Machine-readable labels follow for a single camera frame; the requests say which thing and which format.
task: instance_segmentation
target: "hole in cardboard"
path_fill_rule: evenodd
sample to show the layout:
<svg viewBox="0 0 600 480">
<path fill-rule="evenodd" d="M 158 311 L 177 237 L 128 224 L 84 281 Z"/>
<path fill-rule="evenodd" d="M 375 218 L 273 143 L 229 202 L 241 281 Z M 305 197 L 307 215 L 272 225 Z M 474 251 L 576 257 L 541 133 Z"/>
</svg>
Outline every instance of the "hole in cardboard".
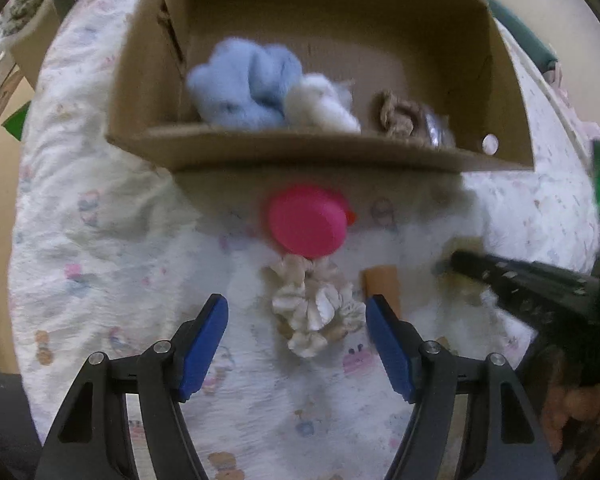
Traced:
<svg viewBox="0 0 600 480">
<path fill-rule="evenodd" d="M 173 28 L 173 22 L 171 21 L 171 15 L 169 14 L 169 9 L 167 8 L 167 2 L 164 0 L 162 0 L 160 3 L 160 11 L 158 12 L 157 19 L 158 24 L 162 27 L 162 30 L 168 37 L 172 54 L 175 56 L 178 66 L 180 67 L 180 71 L 182 72 L 184 69 L 184 54 L 182 53 L 182 48 L 178 43 L 176 31 Z"/>
<path fill-rule="evenodd" d="M 495 155 L 499 144 L 498 137 L 493 134 L 486 134 L 482 140 L 482 151 L 487 155 Z"/>
</svg>

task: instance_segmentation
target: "white blanket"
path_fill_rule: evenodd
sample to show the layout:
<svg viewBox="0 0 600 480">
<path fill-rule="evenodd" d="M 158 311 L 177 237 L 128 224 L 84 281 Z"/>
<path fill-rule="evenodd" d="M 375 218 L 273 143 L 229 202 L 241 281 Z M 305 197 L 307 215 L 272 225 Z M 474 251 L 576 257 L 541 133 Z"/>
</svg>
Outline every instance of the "white blanket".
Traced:
<svg viewBox="0 0 600 480">
<path fill-rule="evenodd" d="M 314 360 L 286 348 L 270 313 L 276 280 L 264 269 L 280 254 L 260 222 L 264 200 L 296 182 L 340 190 L 358 221 L 333 261 L 358 297 L 361 269 L 396 264 L 404 316 L 424 338 L 445 337 L 474 358 L 499 351 L 515 365 L 530 330 L 478 286 L 437 276 L 436 263 L 455 247 L 482 246 L 590 269 L 600 236 L 592 186 L 560 121 L 512 54 L 535 173 L 172 176 L 104 140 L 112 70 L 136 1 L 78 2 L 46 56 L 25 126 L 10 305 L 40 436 L 91 352 L 141 352 L 219 292 L 230 304 L 228 329 L 203 391 L 183 405 L 209 477 L 381 478 L 410 407 L 391 390 L 364 330 Z M 129 416 L 142 474 L 150 474 L 133 403 Z M 456 428 L 456 449 L 459 435 Z"/>
</svg>

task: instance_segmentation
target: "metal screw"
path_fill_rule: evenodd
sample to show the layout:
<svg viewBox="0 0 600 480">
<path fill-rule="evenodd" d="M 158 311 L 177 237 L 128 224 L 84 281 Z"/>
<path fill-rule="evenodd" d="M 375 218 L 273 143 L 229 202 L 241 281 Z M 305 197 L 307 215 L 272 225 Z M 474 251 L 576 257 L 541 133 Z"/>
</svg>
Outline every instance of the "metal screw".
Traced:
<svg viewBox="0 0 600 480">
<path fill-rule="evenodd" d="M 104 361 L 104 354 L 102 352 L 94 352 L 89 356 L 89 364 L 99 365 Z"/>
<path fill-rule="evenodd" d="M 520 303 L 520 310 L 522 312 L 529 312 L 533 307 L 534 302 L 529 299 L 523 300 L 522 303 Z"/>
<path fill-rule="evenodd" d="M 496 354 L 496 353 L 491 354 L 489 356 L 489 361 L 491 361 L 496 366 L 504 366 L 504 363 L 507 362 L 507 360 L 504 358 L 504 355 Z"/>
<path fill-rule="evenodd" d="M 439 354 L 440 353 L 440 343 L 437 341 L 425 341 L 422 344 L 422 348 L 427 354 Z"/>
<path fill-rule="evenodd" d="M 171 350 L 171 343 L 168 341 L 158 341 L 154 345 L 154 352 L 157 354 L 166 354 L 169 350 Z"/>
</svg>

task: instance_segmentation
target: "white plush toy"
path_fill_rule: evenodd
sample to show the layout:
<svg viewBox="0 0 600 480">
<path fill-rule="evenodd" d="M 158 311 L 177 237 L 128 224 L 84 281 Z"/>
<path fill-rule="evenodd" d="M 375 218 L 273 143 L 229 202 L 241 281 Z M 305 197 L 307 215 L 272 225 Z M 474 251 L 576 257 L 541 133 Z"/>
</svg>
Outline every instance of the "white plush toy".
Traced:
<svg viewBox="0 0 600 480">
<path fill-rule="evenodd" d="M 333 83 L 322 74 L 305 74 L 286 93 L 284 112 L 289 126 L 315 126 L 321 130 L 360 133 L 350 113 L 351 82 Z"/>
</svg>

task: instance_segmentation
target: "person's hand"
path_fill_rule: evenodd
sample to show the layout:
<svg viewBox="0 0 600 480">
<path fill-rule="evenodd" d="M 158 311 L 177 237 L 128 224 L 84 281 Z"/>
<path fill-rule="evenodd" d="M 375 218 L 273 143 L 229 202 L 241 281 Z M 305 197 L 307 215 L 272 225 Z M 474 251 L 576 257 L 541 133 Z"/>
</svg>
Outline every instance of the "person's hand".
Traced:
<svg viewBox="0 0 600 480">
<path fill-rule="evenodd" d="M 600 425 L 600 384 L 572 389 L 549 386 L 540 425 L 554 454 L 562 448 L 562 429 L 570 418 Z"/>
</svg>

